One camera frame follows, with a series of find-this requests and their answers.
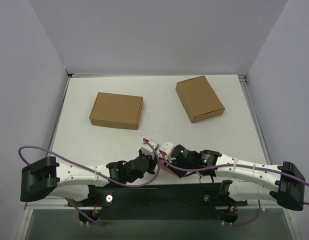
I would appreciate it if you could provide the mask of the pink paper box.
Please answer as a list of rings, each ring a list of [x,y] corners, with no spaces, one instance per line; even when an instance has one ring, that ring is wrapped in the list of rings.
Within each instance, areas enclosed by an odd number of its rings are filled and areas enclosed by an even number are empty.
[[[173,176],[181,178],[182,177],[181,173],[177,169],[175,169],[175,168],[171,167],[170,165],[168,165],[168,162],[169,161],[168,161],[168,159],[165,156],[160,156],[159,157],[159,166],[160,166],[160,168],[162,170],[166,171],[167,173],[169,173],[169,174],[171,174]]]

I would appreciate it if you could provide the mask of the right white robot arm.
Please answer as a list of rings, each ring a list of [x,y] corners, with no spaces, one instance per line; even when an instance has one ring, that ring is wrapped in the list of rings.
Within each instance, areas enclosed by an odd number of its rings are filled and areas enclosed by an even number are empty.
[[[305,177],[291,162],[257,164],[207,149],[190,151],[170,142],[160,148],[160,153],[165,165],[181,178],[192,172],[201,177],[229,178],[223,181],[219,193],[235,202],[265,200],[293,211],[304,208]]]

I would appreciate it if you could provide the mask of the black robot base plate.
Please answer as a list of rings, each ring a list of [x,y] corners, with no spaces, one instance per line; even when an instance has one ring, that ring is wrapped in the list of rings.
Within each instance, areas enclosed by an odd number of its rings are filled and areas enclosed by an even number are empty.
[[[147,185],[130,188],[89,185],[87,199],[70,200],[94,220],[216,220],[232,207],[246,207],[226,193],[225,183]]]

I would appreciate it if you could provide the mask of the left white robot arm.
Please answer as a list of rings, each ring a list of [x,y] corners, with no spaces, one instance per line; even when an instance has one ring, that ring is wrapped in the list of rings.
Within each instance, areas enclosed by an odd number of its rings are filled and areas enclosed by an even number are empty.
[[[97,201],[97,193],[92,186],[105,187],[109,183],[133,188],[133,182],[149,173],[157,177],[160,170],[159,156],[145,148],[139,156],[129,161],[111,162],[106,165],[86,167],[71,160],[57,159],[62,156],[51,153],[32,164],[27,163],[21,170],[21,202],[35,202],[51,195],[70,198],[91,206]]]

